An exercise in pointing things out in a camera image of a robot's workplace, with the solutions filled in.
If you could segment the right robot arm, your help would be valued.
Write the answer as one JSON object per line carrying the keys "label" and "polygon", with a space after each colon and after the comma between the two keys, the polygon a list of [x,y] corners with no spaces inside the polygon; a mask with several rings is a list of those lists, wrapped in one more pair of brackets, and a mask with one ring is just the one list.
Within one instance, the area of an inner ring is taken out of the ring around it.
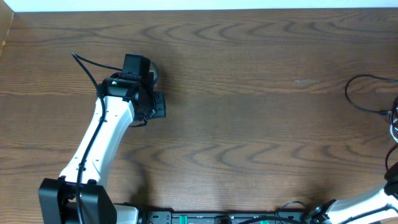
{"label": "right robot arm", "polygon": [[385,182],[355,198],[331,200],[312,210],[305,223],[375,223],[397,217],[397,164],[388,169]]}

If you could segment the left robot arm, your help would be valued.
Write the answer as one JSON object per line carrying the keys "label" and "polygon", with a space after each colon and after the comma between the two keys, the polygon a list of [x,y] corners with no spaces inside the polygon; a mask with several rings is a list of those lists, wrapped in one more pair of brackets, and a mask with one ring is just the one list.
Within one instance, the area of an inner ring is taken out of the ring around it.
{"label": "left robot arm", "polygon": [[145,213],[128,203],[115,204],[106,189],[127,128],[164,118],[163,93],[154,88],[159,69],[139,54],[126,54],[122,68],[95,83],[95,111],[76,153],[57,179],[45,178],[39,202],[45,223],[146,223]]}

